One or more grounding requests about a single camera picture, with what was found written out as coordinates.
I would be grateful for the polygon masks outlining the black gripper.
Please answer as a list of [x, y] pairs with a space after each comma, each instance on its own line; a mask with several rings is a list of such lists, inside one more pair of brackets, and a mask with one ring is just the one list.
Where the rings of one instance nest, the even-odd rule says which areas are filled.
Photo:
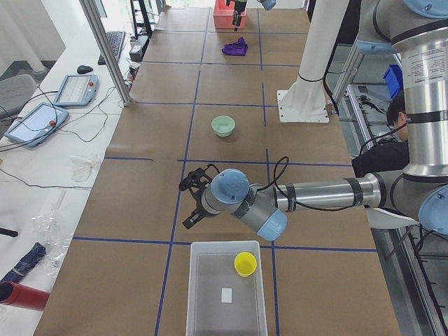
[[242, 21], [241, 13], [246, 9], [247, 0], [225, 0], [225, 5], [233, 8], [232, 24], [234, 31], [237, 32]]
[[203, 208], [201, 201], [202, 194], [207, 189], [211, 181], [212, 178], [207, 175], [206, 169], [199, 167], [188, 172], [187, 176], [182, 179], [178, 185], [178, 189], [181, 192], [188, 190], [196, 202], [196, 210], [192, 211], [189, 217], [182, 222], [183, 226], [187, 230], [191, 229], [196, 223], [203, 219], [203, 215], [199, 211]]

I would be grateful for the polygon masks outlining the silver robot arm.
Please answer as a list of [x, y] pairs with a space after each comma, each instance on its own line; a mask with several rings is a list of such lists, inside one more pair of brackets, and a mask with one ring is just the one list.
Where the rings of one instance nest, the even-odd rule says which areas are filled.
[[[233, 14], [232, 14], [232, 26], [234, 27], [234, 31], [236, 32], [238, 28], [240, 28], [242, 22], [242, 13], [246, 10], [247, 0], [225, 0], [225, 5], [227, 7], [233, 6]], [[262, 7], [269, 11], [276, 4], [276, 0], [258, 0], [258, 3], [262, 4]]]
[[238, 169], [210, 177], [199, 168], [178, 186], [196, 202], [186, 228], [227, 212], [274, 241], [289, 212], [368, 206], [447, 233], [447, 2], [363, 1], [358, 33], [360, 45], [386, 46], [401, 56], [409, 164], [358, 178], [266, 186], [250, 183]]

